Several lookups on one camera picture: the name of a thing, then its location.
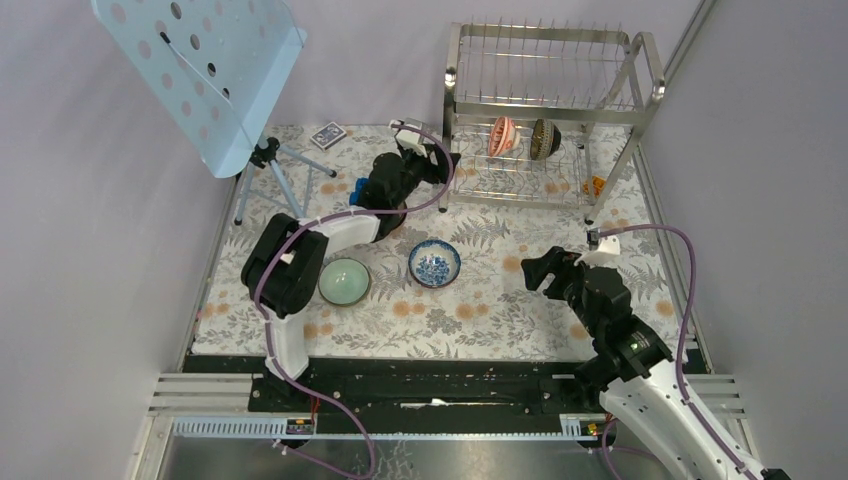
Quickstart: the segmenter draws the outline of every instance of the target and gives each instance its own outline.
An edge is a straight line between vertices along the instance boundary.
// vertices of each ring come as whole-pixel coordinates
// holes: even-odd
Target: deck of cards
[[[327,150],[333,145],[339,143],[341,139],[347,136],[344,129],[336,122],[330,122],[324,125],[321,130],[315,132],[311,137],[312,143],[318,145],[321,150]]]

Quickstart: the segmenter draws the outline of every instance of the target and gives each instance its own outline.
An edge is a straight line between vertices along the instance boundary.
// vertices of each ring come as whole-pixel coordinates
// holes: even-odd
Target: leaf pattern
[[[308,188],[309,169],[279,156],[298,200],[303,203],[309,198],[307,215],[312,217],[347,210],[347,198],[356,179],[368,175],[374,157],[395,149],[394,140],[383,127],[349,127],[353,135],[321,152],[309,141],[317,128],[273,126],[267,131],[311,159],[338,170],[339,176],[333,179],[313,172]],[[591,148],[598,152],[593,155],[596,171],[605,175],[614,152],[624,144],[624,134],[621,129],[601,126],[595,132]],[[473,136],[469,141],[478,138]],[[486,173],[468,178],[482,181]],[[497,172],[488,173],[491,181],[510,181]],[[540,181],[548,181],[543,171],[532,173],[540,175]],[[253,189],[285,204],[267,169],[254,178]],[[408,204],[423,203],[433,191],[422,185]],[[229,223],[205,306],[198,312],[193,353],[265,354],[261,317],[240,275],[268,220],[280,211],[286,210],[251,196],[243,224]],[[628,165],[598,224],[609,228],[648,221],[635,170]],[[427,238],[450,241],[462,258],[459,277],[446,288],[424,289],[408,277],[409,252]],[[630,288],[634,312],[674,348],[675,315],[658,307],[670,295],[657,237],[653,232],[633,232],[620,238],[622,256],[611,266],[619,269]],[[582,250],[584,242],[582,215],[574,210],[450,202],[447,213],[439,213],[435,207],[416,212],[386,239],[333,256],[365,264],[371,272],[371,290],[365,300],[345,308],[328,305],[316,292],[306,307],[307,351],[319,356],[586,360],[594,352],[591,339],[572,329],[579,320],[562,302],[527,291],[517,269],[520,259],[541,256],[551,246]]]

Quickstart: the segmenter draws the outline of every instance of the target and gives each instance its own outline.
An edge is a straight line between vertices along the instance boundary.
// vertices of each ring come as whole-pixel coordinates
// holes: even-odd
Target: light blue perforated panel
[[[212,174],[224,178],[240,172],[306,39],[288,6],[280,0],[92,4]],[[174,54],[160,36],[163,31],[206,80],[227,90],[229,103]]]

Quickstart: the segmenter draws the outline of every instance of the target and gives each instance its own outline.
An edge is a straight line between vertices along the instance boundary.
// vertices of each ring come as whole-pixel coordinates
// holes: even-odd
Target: green bowl
[[[318,278],[318,293],[328,303],[340,307],[354,305],[368,294],[371,275],[360,262],[340,258],[330,262]]]

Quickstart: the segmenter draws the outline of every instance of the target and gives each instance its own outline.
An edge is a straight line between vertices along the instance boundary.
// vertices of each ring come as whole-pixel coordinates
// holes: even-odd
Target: wall
[[[309,34],[272,115],[278,124],[386,124],[418,118],[441,125],[450,22],[563,26],[623,24],[652,32],[661,58],[677,45],[698,0],[290,0]]]
[[[229,182],[89,2],[0,2],[0,31],[0,478],[120,478]]]
[[[842,478],[848,131],[839,0],[721,2],[644,141],[765,461]]]

